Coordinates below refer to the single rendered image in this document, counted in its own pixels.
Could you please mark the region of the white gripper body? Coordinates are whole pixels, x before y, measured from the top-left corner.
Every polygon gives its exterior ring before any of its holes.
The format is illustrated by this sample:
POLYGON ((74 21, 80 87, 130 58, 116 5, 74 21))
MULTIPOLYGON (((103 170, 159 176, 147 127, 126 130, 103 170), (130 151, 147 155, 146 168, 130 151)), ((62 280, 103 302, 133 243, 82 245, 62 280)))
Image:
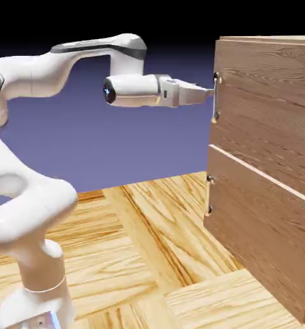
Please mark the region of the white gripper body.
POLYGON ((209 96, 214 95, 213 89, 206 89, 196 84, 177 80, 179 85, 178 105, 195 105, 204 103, 209 96))

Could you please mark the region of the large wood cabinet door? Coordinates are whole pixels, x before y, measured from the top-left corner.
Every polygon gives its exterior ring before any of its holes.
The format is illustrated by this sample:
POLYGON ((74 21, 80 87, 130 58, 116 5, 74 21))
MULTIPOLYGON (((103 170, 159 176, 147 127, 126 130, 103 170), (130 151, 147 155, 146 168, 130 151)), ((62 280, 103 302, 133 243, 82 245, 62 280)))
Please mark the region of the large wood cabinet door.
POLYGON ((305 195, 305 37, 222 37, 210 142, 305 195))

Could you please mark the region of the light wood cabinet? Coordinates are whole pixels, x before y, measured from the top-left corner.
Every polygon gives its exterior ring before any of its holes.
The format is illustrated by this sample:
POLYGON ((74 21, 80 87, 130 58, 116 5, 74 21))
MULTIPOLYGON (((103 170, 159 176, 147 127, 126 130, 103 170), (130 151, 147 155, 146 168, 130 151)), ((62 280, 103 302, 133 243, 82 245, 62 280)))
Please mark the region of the light wood cabinet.
POLYGON ((221 37, 204 225, 305 324, 305 35, 221 37))

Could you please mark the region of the small wood cabinet door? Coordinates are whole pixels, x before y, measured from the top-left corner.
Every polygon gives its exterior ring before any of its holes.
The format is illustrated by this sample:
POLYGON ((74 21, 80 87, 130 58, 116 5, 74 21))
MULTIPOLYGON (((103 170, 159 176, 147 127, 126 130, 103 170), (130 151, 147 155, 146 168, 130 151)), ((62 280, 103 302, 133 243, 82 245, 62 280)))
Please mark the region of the small wood cabinet door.
POLYGON ((299 322, 305 323, 305 195, 215 145, 204 225, 299 322))

